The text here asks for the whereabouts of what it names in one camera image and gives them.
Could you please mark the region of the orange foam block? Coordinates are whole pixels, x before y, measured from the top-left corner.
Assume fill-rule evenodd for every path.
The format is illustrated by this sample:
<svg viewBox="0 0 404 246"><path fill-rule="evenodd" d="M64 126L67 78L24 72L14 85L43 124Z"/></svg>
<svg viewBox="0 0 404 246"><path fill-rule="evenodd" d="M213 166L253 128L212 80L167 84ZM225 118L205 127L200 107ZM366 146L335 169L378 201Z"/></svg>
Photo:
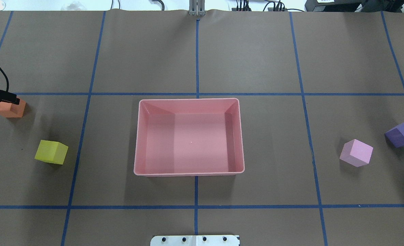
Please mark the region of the orange foam block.
<svg viewBox="0 0 404 246"><path fill-rule="evenodd" d="M19 104L12 104L9 102L0 102L0 115L5 118L22 118L26 102L22 99L19 100Z"/></svg>

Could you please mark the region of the light pink foam block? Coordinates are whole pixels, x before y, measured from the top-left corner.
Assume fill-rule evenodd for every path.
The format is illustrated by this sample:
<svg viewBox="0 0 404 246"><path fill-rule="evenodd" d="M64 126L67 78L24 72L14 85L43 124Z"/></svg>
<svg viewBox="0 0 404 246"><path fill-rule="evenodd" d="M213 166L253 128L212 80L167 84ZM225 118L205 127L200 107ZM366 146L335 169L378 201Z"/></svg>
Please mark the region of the light pink foam block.
<svg viewBox="0 0 404 246"><path fill-rule="evenodd" d="M343 145L339 159L355 167L370 163L374 148L357 139Z"/></svg>

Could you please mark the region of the purple foam block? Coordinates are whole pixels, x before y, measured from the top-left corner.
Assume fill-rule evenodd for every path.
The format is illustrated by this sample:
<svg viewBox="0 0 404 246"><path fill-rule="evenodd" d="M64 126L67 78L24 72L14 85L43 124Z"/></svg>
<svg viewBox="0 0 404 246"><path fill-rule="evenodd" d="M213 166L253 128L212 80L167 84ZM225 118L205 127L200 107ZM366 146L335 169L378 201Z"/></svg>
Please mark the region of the purple foam block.
<svg viewBox="0 0 404 246"><path fill-rule="evenodd" d="M385 133L385 137L395 148L404 146L404 122L393 127Z"/></svg>

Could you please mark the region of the pink plastic bin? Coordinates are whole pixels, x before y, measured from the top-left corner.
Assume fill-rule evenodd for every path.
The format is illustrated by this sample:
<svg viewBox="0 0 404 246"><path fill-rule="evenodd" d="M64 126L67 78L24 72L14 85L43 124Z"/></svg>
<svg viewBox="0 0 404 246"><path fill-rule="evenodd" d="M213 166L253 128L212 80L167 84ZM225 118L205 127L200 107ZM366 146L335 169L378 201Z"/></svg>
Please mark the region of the pink plastic bin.
<svg viewBox="0 0 404 246"><path fill-rule="evenodd" d="M227 176L244 171L237 98L143 99L139 102L135 175Z"/></svg>

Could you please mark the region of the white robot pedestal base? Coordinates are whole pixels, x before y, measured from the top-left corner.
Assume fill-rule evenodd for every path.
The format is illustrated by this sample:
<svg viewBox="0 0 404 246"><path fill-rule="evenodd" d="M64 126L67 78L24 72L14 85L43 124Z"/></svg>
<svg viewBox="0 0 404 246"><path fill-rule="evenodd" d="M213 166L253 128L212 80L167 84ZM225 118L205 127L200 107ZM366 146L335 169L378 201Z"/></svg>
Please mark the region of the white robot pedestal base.
<svg viewBox="0 0 404 246"><path fill-rule="evenodd" d="M163 235L154 236L151 246L240 246L239 235Z"/></svg>

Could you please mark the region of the yellow-green foam block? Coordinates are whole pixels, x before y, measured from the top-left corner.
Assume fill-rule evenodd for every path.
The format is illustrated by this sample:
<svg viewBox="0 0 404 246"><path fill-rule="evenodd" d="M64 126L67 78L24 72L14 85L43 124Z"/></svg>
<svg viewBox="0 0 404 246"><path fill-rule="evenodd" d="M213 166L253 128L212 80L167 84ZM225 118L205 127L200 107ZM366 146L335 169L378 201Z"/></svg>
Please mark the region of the yellow-green foam block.
<svg viewBox="0 0 404 246"><path fill-rule="evenodd" d="M69 147L57 141L40 140L35 160L63 165Z"/></svg>

